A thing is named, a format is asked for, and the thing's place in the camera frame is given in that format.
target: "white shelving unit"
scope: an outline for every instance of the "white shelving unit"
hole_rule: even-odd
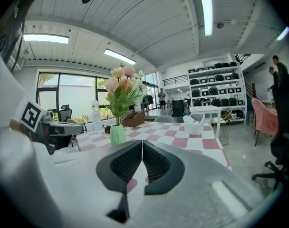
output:
[[[244,100],[244,105],[236,105],[232,106],[233,109],[240,109],[244,112],[245,118],[236,120],[236,122],[242,122],[246,123],[246,90],[245,90],[245,82],[244,82],[244,77],[243,73],[241,70],[241,67],[237,63],[238,66],[233,66],[233,67],[222,67],[222,68],[216,68],[216,69],[210,69],[210,70],[203,70],[199,72],[193,72],[193,73],[188,73],[188,78],[189,78],[189,90],[190,90],[190,95],[191,95],[191,104],[193,105],[193,100],[195,99],[202,99],[202,98],[241,98]],[[232,79],[232,80],[223,80],[223,81],[216,81],[216,82],[208,82],[208,83],[203,83],[203,84],[197,84],[197,85],[191,85],[190,80],[195,79],[195,78],[202,78],[202,77],[208,77],[208,76],[214,76],[214,75],[225,75],[225,74],[231,74],[231,73],[237,73],[239,75],[239,79]],[[219,94],[219,95],[207,95],[207,96],[198,96],[198,97],[192,97],[192,91],[196,89],[203,90],[205,88],[210,88],[211,86],[220,86],[220,85],[228,85],[228,86],[239,86],[241,87],[241,92],[238,93],[227,93],[227,94]]]

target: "white table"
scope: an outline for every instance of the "white table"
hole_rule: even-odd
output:
[[[191,106],[190,113],[203,113],[210,114],[210,123],[211,123],[211,114],[217,113],[217,124],[216,124],[216,137],[220,136],[220,126],[221,126],[221,108],[214,105],[205,105],[205,106]]]

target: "light fixture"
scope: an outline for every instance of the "light fixture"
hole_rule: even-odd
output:
[[[52,35],[52,34],[36,34],[36,33],[26,33],[23,35],[25,41],[49,41],[67,44],[69,37]]]
[[[287,26],[287,27],[283,30],[283,32],[278,36],[277,40],[282,40],[282,39],[284,39],[284,37],[288,34],[288,32],[289,32],[289,27]]]
[[[202,10],[203,10],[205,36],[210,36],[212,35],[212,26],[213,26],[212,0],[202,0]]]
[[[110,49],[106,49],[105,54],[107,54],[107,55],[109,55],[111,57],[115,57],[115,58],[117,58],[117,59],[119,59],[121,61],[125,61],[125,62],[127,62],[129,64],[132,64],[132,65],[136,63],[136,61],[134,61],[132,59],[129,59],[129,58],[125,57],[124,55],[121,55],[121,54],[119,54],[117,52],[114,52],[114,51],[112,51]]]

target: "pink and white tablecloth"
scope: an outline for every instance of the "pink and white tablecloth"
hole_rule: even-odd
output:
[[[128,141],[150,140],[166,143],[173,147],[208,155],[231,169],[222,144],[208,123],[205,123],[202,133],[198,136],[185,132],[183,123],[145,122],[134,128],[124,127],[124,130]],[[111,146],[110,135],[105,133],[104,129],[77,135],[77,143],[81,151]]]
[[[128,141],[150,140],[166,143],[171,146],[185,149],[186,151],[205,154],[231,170],[222,144],[215,136],[211,126],[206,123],[202,133],[198,136],[190,135],[184,131],[183,123],[154,123],[145,122],[137,127],[124,127]],[[77,135],[77,143],[80,150],[108,148],[111,146],[110,134],[104,129]],[[148,184],[148,177],[143,162],[139,165],[134,176],[127,184],[127,198],[129,212],[132,217],[141,206],[144,199],[144,187]]]

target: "white bowl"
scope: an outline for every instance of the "white bowl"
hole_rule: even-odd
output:
[[[191,135],[200,135],[205,125],[205,114],[193,113],[190,117],[199,122],[199,124],[184,123],[184,130]]]

